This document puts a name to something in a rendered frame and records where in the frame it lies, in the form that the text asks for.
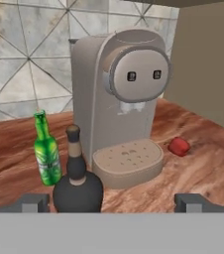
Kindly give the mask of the dark round liquor bottle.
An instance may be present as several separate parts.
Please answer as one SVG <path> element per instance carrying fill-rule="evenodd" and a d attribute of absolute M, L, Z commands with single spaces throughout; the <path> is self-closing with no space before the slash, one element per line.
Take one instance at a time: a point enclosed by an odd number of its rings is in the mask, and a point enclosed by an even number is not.
<path fill-rule="evenodd" d="M 53 201 L 57 212 L 100 212 L 103 201 L 103 184 L 89 172 L 80 144 L 80 128 L 66 128 L 68 158 L 66 174 L 55 185 Z"/>

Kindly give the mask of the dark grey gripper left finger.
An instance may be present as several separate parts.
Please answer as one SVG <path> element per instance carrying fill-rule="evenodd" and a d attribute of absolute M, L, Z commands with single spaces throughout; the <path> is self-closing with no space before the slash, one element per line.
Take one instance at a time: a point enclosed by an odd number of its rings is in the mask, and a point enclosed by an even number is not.
<path fill-rule="evenodd" d="M 0 212 L 40 213 L 50 211 L 50 196 L 47 193 L 25 193 L 15 202 L 0 206 Z"/>

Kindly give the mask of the beige fridge side panel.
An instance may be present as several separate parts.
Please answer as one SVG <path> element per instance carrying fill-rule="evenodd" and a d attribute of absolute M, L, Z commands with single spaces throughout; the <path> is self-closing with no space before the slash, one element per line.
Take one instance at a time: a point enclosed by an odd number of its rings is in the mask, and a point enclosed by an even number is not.
<path fill-rule="evenodd" d="M 165 99 L 224 127 L 224 2 L 179 11 Z"/>

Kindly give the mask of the green beer bottle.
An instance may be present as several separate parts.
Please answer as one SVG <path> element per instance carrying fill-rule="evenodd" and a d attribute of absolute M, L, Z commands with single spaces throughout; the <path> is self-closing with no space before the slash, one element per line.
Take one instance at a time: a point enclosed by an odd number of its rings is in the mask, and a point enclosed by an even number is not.
<path fill-rule="evenodd" d="M 34 144 L 35 156 L 42 183 L 45 186 L 55 185 L 62 176 L 56 138 L 50 134 L 46 112 L 35 113 L 37 138 Z"/>

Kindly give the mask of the beige coffee machine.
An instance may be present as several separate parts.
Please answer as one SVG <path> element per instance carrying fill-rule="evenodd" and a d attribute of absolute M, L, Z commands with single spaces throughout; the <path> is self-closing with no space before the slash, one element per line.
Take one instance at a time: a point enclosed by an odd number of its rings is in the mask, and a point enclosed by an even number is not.
<path fill-rule="evenodd" d="M 124 29 L 74 44 L 73 120 L 87 164 L 107 188 L 127 189 L 162 171 L 164 152 L 151 132 L 170 76 L 165 42 L 152 30 Z"/>

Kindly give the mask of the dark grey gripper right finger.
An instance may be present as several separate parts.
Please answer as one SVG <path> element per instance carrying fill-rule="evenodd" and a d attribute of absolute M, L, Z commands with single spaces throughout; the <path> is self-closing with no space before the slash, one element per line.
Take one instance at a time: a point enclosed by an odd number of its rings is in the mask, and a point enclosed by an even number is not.
<path fill-rule="evenodd" d="M 199 193 L 176 193 L 175 212 L 224 212 L 224 206 L 212 203 Z"/>

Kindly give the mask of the red bell pepper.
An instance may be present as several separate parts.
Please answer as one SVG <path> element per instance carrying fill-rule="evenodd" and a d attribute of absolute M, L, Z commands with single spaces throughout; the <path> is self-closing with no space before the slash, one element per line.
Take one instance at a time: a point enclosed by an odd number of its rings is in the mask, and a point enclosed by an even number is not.
<path fill-rule="evenodd" d="M 190 145 L 187 141 L 180 137 L 173 138 L 169 145 L 168 149 L 175 155 L 183 157 L 187 154 L 190 149 Z"/>

